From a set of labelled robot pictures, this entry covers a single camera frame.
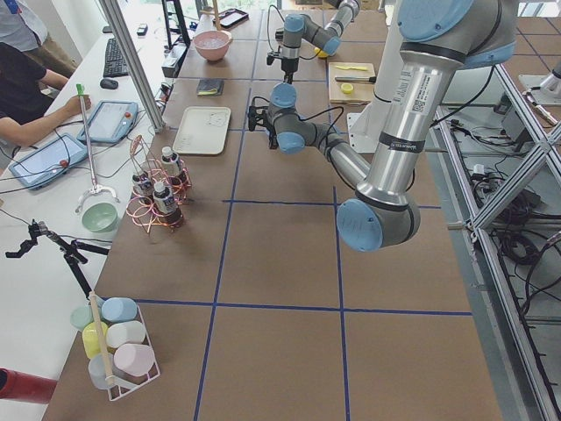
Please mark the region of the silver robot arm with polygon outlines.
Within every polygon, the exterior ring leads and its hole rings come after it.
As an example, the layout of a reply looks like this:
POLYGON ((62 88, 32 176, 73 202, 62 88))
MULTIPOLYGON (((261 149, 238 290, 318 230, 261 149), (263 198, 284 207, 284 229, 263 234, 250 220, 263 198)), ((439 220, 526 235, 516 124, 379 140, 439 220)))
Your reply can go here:
POLYGON ((401 36, 385 49, 398 54, 399 69, 382 117, 371 161, 360 156, 337 130, 301 118, 289 80, 273 88, 262 114, 271 142, 283 153, 317 148, 354 197, 337 210, 340 238, 360 252, 411 239, 420 212, 408 193, 419 154, 453 76, 459 70, 502 63, 515 50, 515 1, 400 1, 391 30, 401 36))
POLYGON ((361 9, 361 2, 356 0, 329 1, 329 4, 336 7, 337 12, 325 27, 303 13, 291 13, 285 17, 279 49, 267 56, 269 61, 280 59, 284 83, 293 82, 293 76, 299 67, 303 39, 328 56, 333 55, 341 44, 344 29, 358 16, 361 9))

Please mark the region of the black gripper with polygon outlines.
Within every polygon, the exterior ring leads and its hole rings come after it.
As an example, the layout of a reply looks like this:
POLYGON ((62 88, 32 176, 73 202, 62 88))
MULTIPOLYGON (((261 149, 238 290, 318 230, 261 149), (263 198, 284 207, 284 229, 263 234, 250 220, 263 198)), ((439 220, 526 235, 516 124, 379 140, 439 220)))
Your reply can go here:
POLYGON ((281 57, 281 70, 284 72, 283 82, 292 84, 294 73, 298 70, 299 59, 281 57))

